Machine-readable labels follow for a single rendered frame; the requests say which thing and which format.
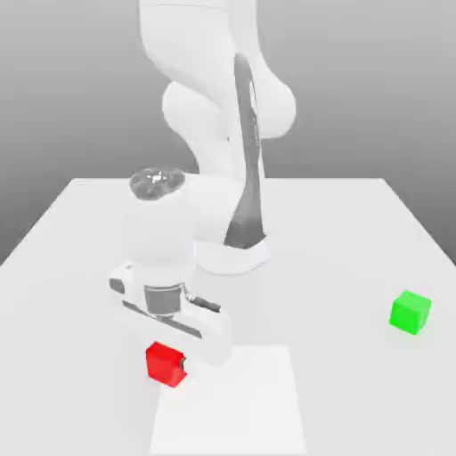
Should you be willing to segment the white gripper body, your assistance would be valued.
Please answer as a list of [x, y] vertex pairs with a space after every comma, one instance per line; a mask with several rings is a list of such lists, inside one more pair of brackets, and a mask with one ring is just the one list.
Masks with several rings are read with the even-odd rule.
[[214, 312], [184, 298], [179, 312], [162, 316], [146, 313], [123, 300], [121, 318], [146, 343], [159, 342], [190, 360], [220, 366], [231, 355], [231, 319], [222, 309]]

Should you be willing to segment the small green cube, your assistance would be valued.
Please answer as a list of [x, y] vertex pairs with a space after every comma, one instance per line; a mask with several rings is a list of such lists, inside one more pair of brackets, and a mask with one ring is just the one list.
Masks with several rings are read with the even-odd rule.
[[393, 302], [389, 323], [399, 330], [418, 335], [428, 320], [432, 301], [404, 290]]

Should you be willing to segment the small red cube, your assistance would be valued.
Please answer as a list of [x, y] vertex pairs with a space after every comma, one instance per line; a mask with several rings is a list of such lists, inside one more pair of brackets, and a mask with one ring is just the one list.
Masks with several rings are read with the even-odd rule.
[[151, 379], [168, 387], [177, 387], [187, 376], [186, 356], [159, 342], [153, 342], [145, 352], [147, 372]]

